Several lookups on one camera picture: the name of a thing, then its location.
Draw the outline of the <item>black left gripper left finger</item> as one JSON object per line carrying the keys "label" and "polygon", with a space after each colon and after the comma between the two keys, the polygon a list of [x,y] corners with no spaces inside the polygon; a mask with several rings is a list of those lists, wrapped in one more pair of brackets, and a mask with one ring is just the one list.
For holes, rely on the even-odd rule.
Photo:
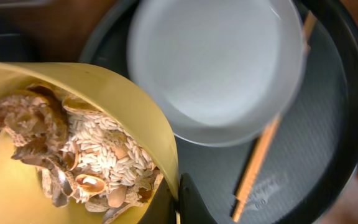
{"label": "black left gripper left finger", "polygon": [[138,224],[176,224],[175,200],[163,179]]}

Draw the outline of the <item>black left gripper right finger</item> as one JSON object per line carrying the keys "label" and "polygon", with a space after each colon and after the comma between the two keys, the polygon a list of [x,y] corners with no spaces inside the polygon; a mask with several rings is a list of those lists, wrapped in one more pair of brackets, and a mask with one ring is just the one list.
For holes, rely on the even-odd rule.
{"label": "black left gripper right finger", "polygon": [[217,224],[187,173],[181,175],[178,198],[181,224]]}

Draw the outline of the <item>yellow bowl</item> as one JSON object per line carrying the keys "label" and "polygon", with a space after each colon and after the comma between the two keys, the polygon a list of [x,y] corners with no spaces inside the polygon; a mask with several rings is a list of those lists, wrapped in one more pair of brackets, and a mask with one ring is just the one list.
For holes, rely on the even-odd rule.
{"label": "yellow bowl", "polygon": [[[123,76],[83,63],[0,63],[0,96],[43,80],[81,97],[117,119],[151,156],[171,194],[178,198],[178,156],[172,129],[160,108]],[[0,134],[0,223],[101,223],[102,213],[70,202],[54,207],[40,186],[36,170],[11,159],[11,139]],[[132,207],[118,223],[138,223],[150,202]]]}

